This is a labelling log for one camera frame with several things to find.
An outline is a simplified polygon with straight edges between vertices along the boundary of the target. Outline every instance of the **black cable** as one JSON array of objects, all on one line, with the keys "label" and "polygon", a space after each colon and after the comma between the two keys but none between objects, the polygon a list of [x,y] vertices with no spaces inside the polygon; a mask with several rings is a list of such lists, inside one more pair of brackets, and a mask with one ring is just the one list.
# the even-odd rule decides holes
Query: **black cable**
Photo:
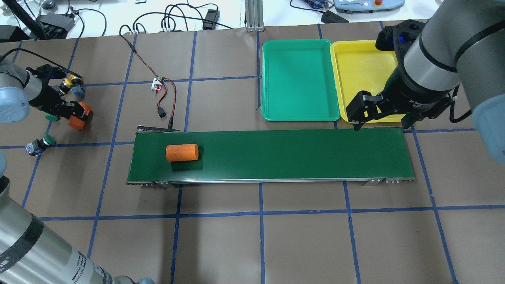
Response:
[{"label": "black cable", "polygon": [[70,0],[68,0],[68,8],[67,8],[67,12],[65,13],[65,16],[68,15],[68,12],[70,12]]},{"label": "black cable", "polygon": [[[203,17],[203,15],[200,13],[200,11],[199,11],[197,8],[195,8],[194,6],[192,6],[192,5],[190,5],[190,4],[184,4],[184,3],[175,4],[175,5],[174,5],[174,7],[178,7],[179,5],[182,5],[182,6],[188,6],[188,7],[192,8],[192,9],[196,10],[196,11],[198,12],[198,14],[200,15],[200,19],[201,19],[201,28],[202,28],[202,29],[204,28],[204,26],[205,26],[204,17]],[[170,11],[168,12],[168,15],[169,15],[169,16],[171,15],[172,10],[173,10],[173,7],[172,7],[172,8],[170,9]]]},{"label": "black cable", "polygon": [[324,14],[323,11],[319,11],[319,10],[314,10],[314,9],[307,9],[307,8],[302,8],[302,7],[297,7],[297,6],[293,6],[293,4],[291,4],[293,2],[293,0],[289,1],[289,5],[293,8],[297,8],[297,9],[300,9],[300,10],[306,10],[306,11],[314,11],[314,12],[319,12],[321,14]]},{"label": "black cable", "polygon": [[119,28],[119,35],[121,35],[121,29],[123,29],[124,27],[127,27],[128,30],[130,31],[130,33],[133,33],[133,31],[131,30],[130,26],[128,25],[122,25],[120,28]]},{"label": "black cable", "polygon": [[95,9],[90,9],[90,8],[82,8],[82,9],[77,9],[76,11],[95,11],[95,12],[98,12],[100,13],[103,17],[104,17],[104,21],[105,21],[105,27],[104,27],[104,31],[102,32],[102,35],[101,36],[104,36],[105,35],[105,32],[107,31],[107,17],[100,11],[98,10],[95,10]]},{"label": "black cable", "polygon": [[135,26],[135,29],[137,30],[137,33],[139,32],[138,30],[138,26],[141,25],[142,28],[144,29],[144,32],[147,33],[147,30],[145,29],[144,25],[142,25],[141,23],[137,23],[137,25]]},{"label": "black cable", "polygon": [[167,19],[167,18],[169,20],[169,24],[168,24],[169,26],[170,26],[170,20],[174,21],[174,27],[170,30],[170,31],[174,31],[175,27],[176,27],[176,23],[175,23],[174,18],[169,17],[169,16],[165,16],[163,19],[161,19],[161,23],[160,23],[161,24],[161,29],[166,29],[168,31],[168,28],[167,28],[166,22],[165,22],[165,19]]},{"label": "black cable", "polygon": [[[172,13],[172,9],[174,9],[174,8],[179,9],[179,11],[181,11],[182,16],[186,17],[186,15],[184,14],[183,10],[182,10],[179,6],[177,6],[177,5],[173,5],[173,4],[167,5],[167,6],[165,7],[165,14],[167,14],[167,9],[168,9],[168,7],[172,7],[172,8],[170,9],[170,12],[168,12],[168,17],[170,17],[170,13]],[[187,31],[189,31],[189,28],[188,28],[188,21],[186,20],[186,18],[184,18],[184,24],[186,25],[186,30],[187,30]],[[168,30],[168,29],[170,29],[170,18],[168,19],[168,21],[166,21],[166,22],[165,22],[165,28],[166,28],[167,30]]]},{"label": "black cable", "polygon": [[[142,14],[140,16],[138,16],[138,18],[135,20],[135,23],[142,17],[144,16],[147,16],[147,15],[152,15],[152,14],[161,14],[161,15],[166,15],[165,13],[163,12],[149,12],[149,13],[145,13],[145,14]],[[193,17],[183,17],[183,16],[178,16],[178,15],[170,15],[171,17],[177,17],[177,18],[187,18],[187,19],[193,19],[193,20],[200,20],[199,18],[193,18]],[[233,29],[232,27],[229,27],[227,25],[224,25],[224,24],[220,24],[218,22],[214,22],[214,21],[211,21],[211,20],[206,20],[204,19],[204,22],[207,22],[207,23],[212,23],[212,24],[216,24],[216,25],[220,25],[220,26],[223,26],[225,28],[229,28],[229,29]]]},{"label": "black cable", "polygon": [[30,13],[32,14],[32,16],[33,16],[34,18],[37,18],[37,17],[35,16],[35,14],[33,13],[33,11],[30,9],[30,6],[28,5],[28,3],[26,3],[26,0],[23,0],[23,2],[25,3],[26,7],[28,8],[28,10],[29,10],[29,11],[30,11]]},{"label": "black cable", "polygon": [[82,22],[81,34],[77,37],[77,38],[81,38],[81,37],[82,37],[82,33],[84,33],[84,27],[85,27],[85,25],[84,25],[84,21],[82,20],[82,17],[81,17],[81,15],[79,15],[79,13],[75,13],[75,15],[76,15],[77,17],[79,17],[79,19],[81,19],[81,22]]},{"label": "black cable", "polygon": [[216,6],[216,10],[219,10],[219,6],[218,6],[218,5],[216,5],[216,4],[214,4],[214,3],[207,3],[207,4],[203,4],[203,5],[198,6],[198,7],[195,7],[195,8],[197,8],[197,9],[198,9],[198,8],[201,8],[201,7],[205,7],[205,6],[207,6],[207,5],[214,5],[214,6]]},{"label": "black cable", "polygon": [[449,121],[451,121],[452,123],[458,123],[460,121],[463,121],[472,114],[472,110],[468,110],[467,112],[465,112],[464,115],[460,116],[459,118],[456,118],[456,119],[454,118],[454,106],[456,104],[454,97],[458,96],[459,89],[460,89],[460,86],[457,85],[456,88],[454,88],[454,91],[452,91],[453,101],[450,103],[450,107],[449,107]]},{"label": "black cable", "polygon": [[21,28],[21,23],[19,23],[18,17],[16,17],[16,15],[14,15],[14,14],[12,14],[12,15],[14,16],[14,19],[16,19],[16,22],[18,22],[18,26],[19,26],[19,28],[20,28],[20,29],[22,29],[22,28]]},{"label": "black cable", "polygon": [[9,56],[11,53],[13,53],[13,52],[15,52],[15,51],[23,51],[23,52],[26,52],[26,53],[29,53],[29,54],[35,55],[35,56],[37,56],[37,57],[39,57],[39,58],[42,58],[42,59],[46,60],[47,62],[49,62],[49,63],[51,63],[51,64],[54,64],[54,65],[56,65],[56,66],[60,67],[63,71],[65,71],[65,72],[67,72],[67,73],[70,73],[70,74],[75,75],[75,76],[77,76],[77,77],[79,77],[79,78],[82,78],[82,76],[81,76],[81,75],[79,75],[79,74],[77,74],[77,73],[75,73],[75,72],[70,71],[68,68],[61,66],[60,64],[58,64],[58,63],[56,63],[56,62],[52,61],[51,59],[48,59],[48,58],[46,58],[46,57],[44,57],[44,56],[42,56],[42,55],[40,55],[40,54],[37,54],[37,53],[35,53],[35,52],[33,52],[33,51],[29,51],[29,50],[26,50],[26,49],[21,49],[21,48],[11,49],[11,50],[9,50],[8,52],[4,53],[4,55],[2,55],[2,57],[0,57],[0,62],[2,62],[2,61],[3,61],[3,60],[7,57],[7,56]]}]

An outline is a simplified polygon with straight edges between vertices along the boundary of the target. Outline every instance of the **cable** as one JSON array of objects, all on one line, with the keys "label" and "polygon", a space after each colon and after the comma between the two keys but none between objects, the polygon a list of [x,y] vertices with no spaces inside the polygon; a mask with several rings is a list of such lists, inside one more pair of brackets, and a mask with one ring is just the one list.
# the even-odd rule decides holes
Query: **cable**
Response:
[{"label": "cable", "polygon": [[[172,10],[173,10],[174,8],[179,9],[179,11],[181,11],[182,16],[183,16],[183,17],[186,17],[186,15],[184,14],[183,10],[182,10],[179,6],[177,6],[177,5],[173,5],[173,4],[167,5],[167,6],[165,7],[165,14],[167,13],[167,9],[168,9],[168,7],[172,7],[172,8],[170,9],[170,11],[168,12],[168,17],[170,17],[170,14],[172,13]],[[189,28],[188,28],[188,21],[186,20],[186,18],[184,18],[184,24],[186,25],[186,30],[187,30],[187,31],[189,31]],[[166,28],[167,30],[170,28],[170,18],[169,18],[169,20],[168,20],[168,26],[167,26],[167,22],[165,22],[165,28]]]},{"label": "cable", "polygon": [[[161,14],[161,15],[166,15],[166,14],[165,14],[165,13],[163,13],[163,12],[149,12],[149,13],[145,13],[145,14],[142,14],[142,15],[138,16],[138,18],[135,20],[135,22],[134,22],[134,23],[136,23],[136,22],[137,22],[140,18],[142,18],[142,17],[144,17],[144,16],[147,16],[147,15],[152,15],[152,14]],[[185,17],[183,17],[183,16],[178,16],[178,15],[170,15],[170,16],[171,16],[171,17],[177,17],[177,18],[187,18],[187,19],[193,19],[193,20],[201,20],[201,19],[199,19],[199,18],[193,18],[193,17],[188,17],[188,16],[185,16]],[[229,27],[229,26],[227,26],[227,25],[223,25],[223,24],[220,24],[220,23],[218,23],[218,22],[211,21],[211,20],[206,20],[206,19],[204,19],[204,21],[205,21],[205,22],[207,22],[207,23],[212,23],[212,24],[220,25],[220,26],[223,26],[223,27],[225,27],[225,28],[233,29],[232,27]]]},{"label": "cable", "polygon": [[12,15],[14,16],[14,19],[16,19],[16,22],[18,22],[18,26],[19,26],[19,28],[20,28],[20,29],[22,29],[22,28],[21,28],[21,24],[19,23],[18,17],[16,17],[16,15],[14,15],[14,14],[12,14]]},{"label": "cable", "polygon": [[297,9],[300,9],[300,10],[306,10],[306,11],[314,11],[314,12],[319,12],[321,14],[324,14],[323,11],[319,11],[319,10],[314,10],[314,9],[307,9],[307,8],[302,8],[302,7],[297,7],[297,6],[293,6],[292,4],[293,0],[289,1],[289,5],[293,8],[297,8]]},{"label": "cable", "polygon": [[[198,14],[200,15],[200,19],[201,19],[201,28],[202,28],[202,29],[204,28],[204,25],[205,25],[205,22],[204,22],[204,17],[202,16],[202,14],[200,13],[200,11],[199,11],[197,8],[195,8],[194,6],[192,6],[192,5],[190,5],[190,4],[184,4],[184,3],[175,4],[175,5],[174,5],[174,7],[179,8],[179,5],[182,5],[182,6],[188,6],[188,7],[192,8],[192,9],[196,10],[196,11],[198,12]],[[166,6],[166,7],[165,7],[165,13],[167,12],[167,9],[168,9],[168,7],[169,7],[169,6],[170,6],[170,5],[168,5],[168,6]],[[170,11],[168,12],[168,16],[170,16],[170,15],[171,15],[172,10],[174,9],[174,7],[172,7],[172,8],[170,9]],[[188,18],[188,19],[189,19],[189,17],[186,17],[186,16],[184,15],[184,13],[182,14],[182,16],[184,17],[184,20],[185,20],[185,21],[186,21],[186,18]]]},{"label": "cable", "polygon": [[166,31],[168,31],[168,30],[169,30],[169,29],[167,28],[167,26],[166,26],[166,22],[165,22],[165,19],[167,19],[167,18],[168,18],[168,20],[169,20],[169,24],[168,24],[169,26],[170,26],[170,20],[174,21],[174,27],[170,30],[170,31],[174,31],[174,30],[175,30],[175,27],[176,27],[176,23],[175,23],[174,18],[169,17],[169,16],[165,16],[163,19],[161,19],[161,23],[160,23],[160,24],[161,24],[161,29],[162,29],[162,30],[166,30]]},{"label": "cable", "polygon": [[[122,38],[123,38],[123,39],[124,39],[124,40],[128,43],[128,46],[130,46],[130,48],[131,48],[131,50],[133,51],[133,53],[135,53],[135,55],[137,55],[137,57],[140,59],[140,61],[142,61],[142,63],[144,63],[144,65],[145,65],[146,67],[148,67],[148,68],[149,68],[149,70],[151,71],[151,73],[152,73],[155,77],[158,77],[158,74],[157,74],[157,73],[156,73],[156,72],[155,72],[155,71],[151,68],[151,66],[149,66],[149,64],[147,64],[147,63],[144,61],[144,59],[142,58],[142,56],[140,56],[140,54],[138,54],[137,49],[133,46],[133,44],[132,44],[130,41],[128,41],[128,40],[127,40],[127,39],[126,39],[123,35],[121,35],[121,34],[120,34],[119,36],[120,36],[120,37],[122,37]],[[177,98],[177,87],[175,86],[174,81],[170,80],[169,78],[167,78],[167,77],[162,77],[162,79],[163,79],[163,80],[167,80],[167,81],[169,81],[169,82],[172,84],[172,87],[173,87],[173,89],[174,89],[174,104],[173,104],[173,106],[172,106],[172,115],[170,116],[170,121],[169,121],[169,124],[168,124],[168,125],[169,125],[169,127],[168,127],[168,128],[169,128],[169,129],[172,129],[172,125],[173,125],[173,123],[174,123],[174,114],[175,114],[175,102],[176,102],[176,98]],[[162,100],[163,100],[163,99],[167,96],[167,94],[168,94],[168,90],[167,90],[167,87],[165,86],[165,83],[164,83],[164,82],[162,82],[162,86],[163,86],[163,88],[165,89],[165,92],[163,93],[163,96],[160,98],[160,100],[158,101],[158,103],[157,103],[157,105],[156,105],[156,106],[158,107],[158,109],[160,108],[160,103],[161,103],[161,101],[162,101]]]},{"label": "cable", "polygon": [[128,25],[122,25],[122,26],[119,28],[119,35],[121,35],[121,29],[123,29],[124,27],[127,27],[127,28],[128,28],[128,30],[130,31],[130,34],[132,34],[132,33],[133,33],[133,31],[131,30],[130,26],[128,26]]},{"label": "cable", "polygon": [[204,6],[207,6],[207,5],[214,5],[214,6],[216,6],[216,10],[219,10],[219,6],[218,6],[218,5],[216,5],[216,4],[214,4],[214,3],[207,3],[207,4],[203,4],[203,5],[198,6],[198,7],[195,7],[195,8],[197,8],[197,9],[198,9],[198,8],[201,8],[201,7],[204,7]]},{"label": "cable", "polygon": [[80,33],[80,35],[77,37],[77,38],[81,38],[81,37],[82,37],[82,33],[84,33],[84,27],[85,27],[85,25],[84,25],[84,21],[82,20],[82,17],[81,17],[81,15],[79,15],[79,13],[74,13],[74,14],[75,14],[77,17],[79,17],[79,19],[81,19],[81,22],[82,22],[82,29],[81,29],[81,33]]},{"label": "cable", "polygon": [[454,88],[454,91],[452,91],[452,102],[450,102],[450,107],[449,107],[449,121],[451,121],[452,123],[458,123],[460,121],[463,121],[472,114],[472,110],[468,110],[459,118],[456,118],[456,119],[454,118],[454,106],[456,104],[455,97],[458,96],[459,89],[460,89],[460,86],[457,85]]},{"label": "cable", "polygon": [[37,18],[37,17],[35,16],[35,14],[33,13],[33,11],[30,9],[30,6],[28,5],[28,3],[26,3],[26,0],[23,0],[23,2],[25,3],[26,7],[28,8],[28,10],[29,10],[29,11],[30,11],[30,13],[32,14],[32,16],[33,16],[34,18]]},{"label": "cable", "polygon": [[29,53],[29,54],[35,55],[35,56],[37,56],[37,57],[39,57],[39,58],[42,58],[42,59],[46,60],[47,62],[49,62],[49,63],[51,63],[51,64],[54,64],[54,65],[56,65],[56,66],[60,67],[63,71],[65,71],[65,72],[67,72],[67,73],[70,73],[70,74],[72,74],[72,75],[75,75],[75,76],[77,76],[77,77],[79,77],[79,78],[81,78],[81,79],[82,79],[82,76],[81,76],[81,75],[79,75],[79,74],[77,74],[77,73],[75,73],[75,72],[70,71],[68,68],[65,68],[65,67],[61,66],[60,64],[58,64],[58,63],[56,63],[56,62],[52,61],[51,59],[48,59],[48,58],[46,58],[46,57],[44,57],[44,56],[42,56],[42,55],[40,55],[40,54],[37,54],[37,53],[35,53],[35,52],[33,52],[33,51],[29,51],[29,50],[26,50],[26,49],[21,49],[21,48],[11,49],[11,50],[9,50],[8,52],[4,53],[4,55],[2,55],[2,57],[0,57],[0,62],[2,62],[2,61],[3,61],[3,60],[7,57],[7,56],[9,56],[9,54],[11,54],[11,53],[13,53],[13,52],[15,52],[15,51],[23,51],[23,52],[26,52],[26,53]]},{"label": "cable", "polygon": [[65,13],[65,16],[68,15],[68,12],[70,12],[70,0],[68,0],[68,8],[67,8],[67,11]]},{"label": "cable", "polygon": [[105,27],[104,27],[104,31],[102,32],[102,35],[101,36],[104,36],[105,35],[105,32],[107,31],[107,17],[100,11],[98,10],[95,10],[95,9],[90,9],[90,8],[82,8],[82,9],[77,9],[76,11],[95,11],[95,12],[98,12],[100,13],[103,17],[104,17],[104,22],[105,22]]},{"label": "cable", "polygon": [[135,26],[135,29],[137,30],[137,33],[139,33],[139,31],[138,31],[138,26],[139,26],[139,25],[141,25],[141,26],[142,26],[142,28],[144,29],[144,32],[145,32],[145,33],[147,33],[147,31],[146,31],[146,29],[145,29],[144,25],[142,25],[141,23],[137,23],[137,25]]}]

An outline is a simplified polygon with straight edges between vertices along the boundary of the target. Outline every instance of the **black connector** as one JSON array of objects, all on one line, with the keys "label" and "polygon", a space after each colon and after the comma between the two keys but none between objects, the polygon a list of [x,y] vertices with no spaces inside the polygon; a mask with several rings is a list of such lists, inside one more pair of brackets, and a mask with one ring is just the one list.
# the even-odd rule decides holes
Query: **black connector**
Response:
[{"label": "black connector", "polygon": [[325,24],[331,24],[331,23],[348,23],[349,21],[330,10],[327,10],[323,14],[323,16],[321,16],[321,22]]},{"label": "black connector", "polygon": [[216,23],[219,21],[219,10],[209,9],[207,15],[205,15],[205,19],[213,23],[204,21],[204,30],[215,30]]},{"label": "black connector", "polygon": [[165,116],[167,116],[167,113],[165,112],[165,110],[162,107],[158,107],[158,115],[161,118],[164,118]]}]

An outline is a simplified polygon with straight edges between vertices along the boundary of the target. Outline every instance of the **green tray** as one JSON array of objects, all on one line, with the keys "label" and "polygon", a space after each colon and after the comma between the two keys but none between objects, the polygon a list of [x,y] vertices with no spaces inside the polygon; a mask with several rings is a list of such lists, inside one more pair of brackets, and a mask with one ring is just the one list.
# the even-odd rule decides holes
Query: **green tray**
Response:
[{"label": "green tray", "polygon": [[340,118],[327,39],[263,44],[262,115],[270,121]]},{"label": "green tray", "polygon": [[[167,162],[196,143],[197,161]],[[401,128],[139,132],[127,184],[413,180]]]}]

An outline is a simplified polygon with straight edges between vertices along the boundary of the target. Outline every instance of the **connector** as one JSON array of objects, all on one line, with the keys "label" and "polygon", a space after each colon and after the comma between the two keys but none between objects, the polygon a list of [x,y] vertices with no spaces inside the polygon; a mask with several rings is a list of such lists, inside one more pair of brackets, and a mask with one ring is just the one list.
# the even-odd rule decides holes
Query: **connector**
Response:
[{"label": "connector", "polygon": [[161,90],[162,85],[163,85],[163,78],[155,77],[153,79],[153,84],[151,85],[151,91],[158,93]]},{"label": "connector", "polygon": [[165,112],[165,110],[162,107],[158,107],[158,115],[161,118],[164,118],[165,116],[167,116],[167,113]]}]

